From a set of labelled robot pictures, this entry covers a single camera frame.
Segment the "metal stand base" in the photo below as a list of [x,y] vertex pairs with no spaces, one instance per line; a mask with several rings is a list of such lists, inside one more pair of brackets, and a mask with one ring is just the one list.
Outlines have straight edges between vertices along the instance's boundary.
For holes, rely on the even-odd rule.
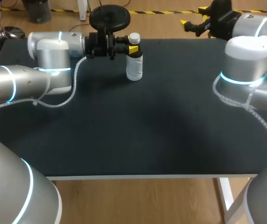
[[4,45],[4,42],[8,39],[22,39],[25,37],[25,33],[17,27],[4,27],[0,32],[0,51]]

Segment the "yellow and black tape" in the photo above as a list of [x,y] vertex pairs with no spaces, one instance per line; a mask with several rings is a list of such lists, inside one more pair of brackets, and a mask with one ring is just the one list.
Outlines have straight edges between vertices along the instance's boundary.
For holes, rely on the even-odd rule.
[[[24,8],[0,8],[1,11],[25,11]],[[78,13],[78,10],[69,9],[51,9],[52,12],[63,12],[63,13]],[[267,13],[267,10],[237,10],[241,13]],[[197,14],[195,10],[184,10],[184,11],[129,11],[130,14]]]

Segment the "white cable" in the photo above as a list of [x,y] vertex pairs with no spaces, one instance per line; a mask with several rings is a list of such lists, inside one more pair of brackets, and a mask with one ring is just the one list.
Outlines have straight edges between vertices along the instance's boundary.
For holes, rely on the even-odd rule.
[[238,101],[232,100],[228,97],[223,96],[217,91],[216,86],[217,86],[219,79],[220,79],[220,75],[213,82],[212,90],[214,94],[216,94],[220,98],[220,100],[223,101],[225,104],[230,105],[230,106],[242,107],[246,111],[250,112],[267,130],[267,122],[254,110],[255,108],[253,106],[242,104]]
[[72,100],[72,98],[74,97],[74,95],[76,93],[76,89],[77,89],[77,70],[78,70],[80,64],[86,59],[87,59],[87,57],[83,57],[76,64],[76,68],[74,70],[73,90],[72,90],[72,93],[71,93],[70,97],[66,101],[64,101],[63,103],[60,103],[58,105],[50,105],[50,104],[46,104],[46,103],[40,101],[39,100],[40,98],[39,99],[19,99],[19,100],[15,100],[15,101],[11,101],[11,102],[6,102],[6,103],[3,103],[3,104],[0,104],[0,108],[4,107],[4,106],[9,106],[9,105],[12,105],[12,104],[17,104],[17,103],[22,103],[22,102],[29,102],[29,101],[33,102],[34,105],[41,104],[41,105],[49,107],[49,108],[57,108],[57,107],[64,106],[65,104],[69,103]]

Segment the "black table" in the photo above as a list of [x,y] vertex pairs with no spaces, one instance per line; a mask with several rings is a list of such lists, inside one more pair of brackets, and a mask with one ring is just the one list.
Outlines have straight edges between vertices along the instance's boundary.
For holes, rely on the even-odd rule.
[[[224,41],[142,40],[141,46],[140,81],[127,79],[125,56],[89,59],[66,106],[0,109],[0,142],[50,177],[242,175],[267,166],[265,128],[212,92]],[[27,40],[6,41],[0,65],[11,64],[37,66]],[[43,100],[56,104],[69,94]],[[267,112],[259,113],[267,121]]]

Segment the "white table leg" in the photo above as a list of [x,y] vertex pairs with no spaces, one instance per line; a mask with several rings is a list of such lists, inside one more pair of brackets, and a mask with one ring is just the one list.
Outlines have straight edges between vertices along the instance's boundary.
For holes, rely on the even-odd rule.
[[78,10],[79,10],[79,19],[80,21],[85,21],[86,15],[87,15],[88,1],[77,0],[77,4],[78,4]]
[[225,224],[235,224],[245,213],[244,193],[249,182],[242,189],[240,194],[233,200],[230,183],[228,178],[218,178],[218,187],[221,193],[222,204],[224,208]]
[[217,180],[218,180],[218,189],[221,195],[223,210],[224,213],[226,213],[234,202],[229,179],[221,177],[217,178]]

